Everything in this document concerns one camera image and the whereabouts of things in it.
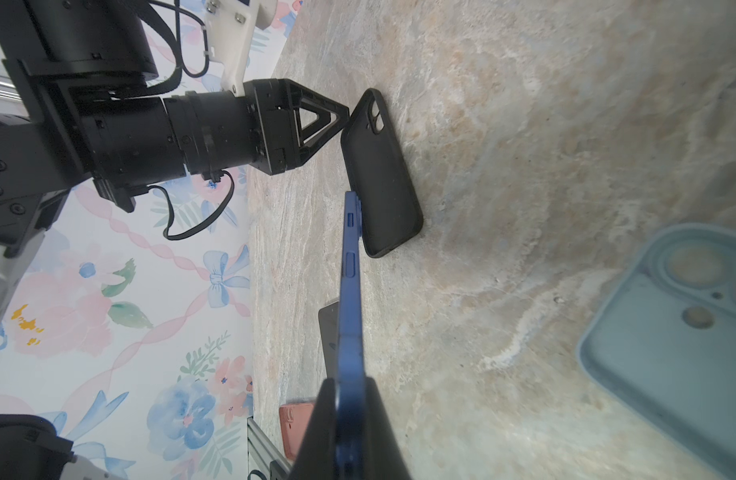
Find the blue phone black screen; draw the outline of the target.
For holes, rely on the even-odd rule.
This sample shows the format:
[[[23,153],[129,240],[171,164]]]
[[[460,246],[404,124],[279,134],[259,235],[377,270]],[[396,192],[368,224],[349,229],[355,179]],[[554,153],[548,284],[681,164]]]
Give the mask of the blue phone black screen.
[[[348,191],[343,214],[335,391],[335,469],[338,479],[362,479],[365,476],[366,375],[359,262],[361,228],[358,195]]]

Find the black phone case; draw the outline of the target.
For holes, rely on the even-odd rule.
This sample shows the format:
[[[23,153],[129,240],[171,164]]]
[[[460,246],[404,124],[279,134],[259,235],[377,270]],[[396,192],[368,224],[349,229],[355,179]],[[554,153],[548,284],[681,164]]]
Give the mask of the black phone case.
[[[367,89],[341,134],[350,189],[362,208],[362,238],[371,258],[387,255],[424,225],[390,112],[381,92]]]

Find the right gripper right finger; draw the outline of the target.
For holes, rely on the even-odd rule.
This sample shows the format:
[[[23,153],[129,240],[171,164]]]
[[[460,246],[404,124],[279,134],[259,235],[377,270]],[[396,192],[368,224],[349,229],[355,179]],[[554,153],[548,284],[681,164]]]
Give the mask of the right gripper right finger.
[[[374,480],[411,480],[378,386],[366,378],[366,433],[364,440],[364,478]]]

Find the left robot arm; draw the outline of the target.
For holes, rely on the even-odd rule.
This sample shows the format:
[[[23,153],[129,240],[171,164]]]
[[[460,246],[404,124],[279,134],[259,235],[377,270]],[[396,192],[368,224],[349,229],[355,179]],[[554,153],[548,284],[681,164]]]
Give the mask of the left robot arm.
[[[0,432],[98,477],[230,479],[253,411],[246,176],[347,107],[247,60],[274,1],[0,1]]]

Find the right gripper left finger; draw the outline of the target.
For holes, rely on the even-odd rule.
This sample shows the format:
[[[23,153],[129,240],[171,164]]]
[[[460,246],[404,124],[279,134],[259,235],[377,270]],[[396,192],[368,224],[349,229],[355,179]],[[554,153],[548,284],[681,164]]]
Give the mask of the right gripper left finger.
[[[335,478],[333,436],[335,429],[335,380],[323,381],[297,458],[288,476],[291,480]]]

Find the pink phone case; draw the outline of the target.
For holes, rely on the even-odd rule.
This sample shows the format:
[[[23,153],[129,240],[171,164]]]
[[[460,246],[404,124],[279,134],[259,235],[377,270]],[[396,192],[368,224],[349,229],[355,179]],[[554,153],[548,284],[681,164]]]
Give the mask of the pink phone case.
[[[301,449],[314,406],[312,401],[299,401],[279,407],[283,452],[289,461],[294,461]]]

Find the light blue phone case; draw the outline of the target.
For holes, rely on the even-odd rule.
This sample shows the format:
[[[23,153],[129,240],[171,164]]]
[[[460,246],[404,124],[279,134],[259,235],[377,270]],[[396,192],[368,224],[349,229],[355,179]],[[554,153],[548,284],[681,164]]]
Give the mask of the light blue phone case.
[[[736,479],[736,231],[661,230],[596,313],[577,358],[601,388]]]

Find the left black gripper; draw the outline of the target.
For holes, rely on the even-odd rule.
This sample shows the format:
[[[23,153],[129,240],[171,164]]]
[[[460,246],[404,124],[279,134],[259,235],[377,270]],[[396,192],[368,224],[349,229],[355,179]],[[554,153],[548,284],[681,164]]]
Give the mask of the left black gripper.
[[[256,142],[251,165],[270,176],[306,164],[350,117],[346,105],[288,79],[252,80],[243,87]]]

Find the aluminium rail frame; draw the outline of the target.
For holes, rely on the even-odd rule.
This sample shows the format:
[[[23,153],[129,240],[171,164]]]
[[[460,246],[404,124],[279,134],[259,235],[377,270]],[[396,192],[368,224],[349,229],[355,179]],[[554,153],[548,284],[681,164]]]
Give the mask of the aluminium rail frame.
[[[247,419],[248,480],[287,480],[291,466],[270,438],[255,422]]]

